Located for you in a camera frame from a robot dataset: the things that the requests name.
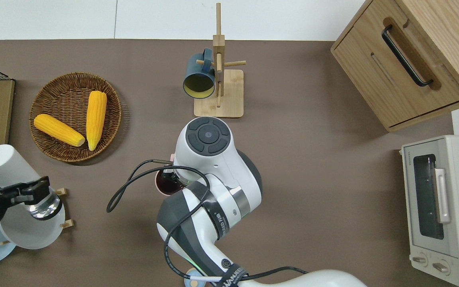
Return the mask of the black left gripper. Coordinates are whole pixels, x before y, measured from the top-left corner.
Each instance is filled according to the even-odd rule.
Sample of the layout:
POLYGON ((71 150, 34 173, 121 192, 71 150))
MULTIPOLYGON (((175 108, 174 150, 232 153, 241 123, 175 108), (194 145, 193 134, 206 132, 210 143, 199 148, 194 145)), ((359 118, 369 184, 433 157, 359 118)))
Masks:
POLYGON ((33 196, 50 195, 49 186, 49 177, 42 177, 28 183, 0 188, 0 221, 10 207, 20 203, 33 204, 33 196))

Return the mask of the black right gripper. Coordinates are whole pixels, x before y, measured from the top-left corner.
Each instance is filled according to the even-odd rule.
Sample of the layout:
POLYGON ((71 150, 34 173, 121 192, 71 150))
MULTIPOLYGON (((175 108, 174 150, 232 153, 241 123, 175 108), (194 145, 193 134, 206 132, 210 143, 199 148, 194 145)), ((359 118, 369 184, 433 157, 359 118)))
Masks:
POLYGON ((162 181, 171 184, 182 184, 174 169, 164 169, 162 171, 162 181))

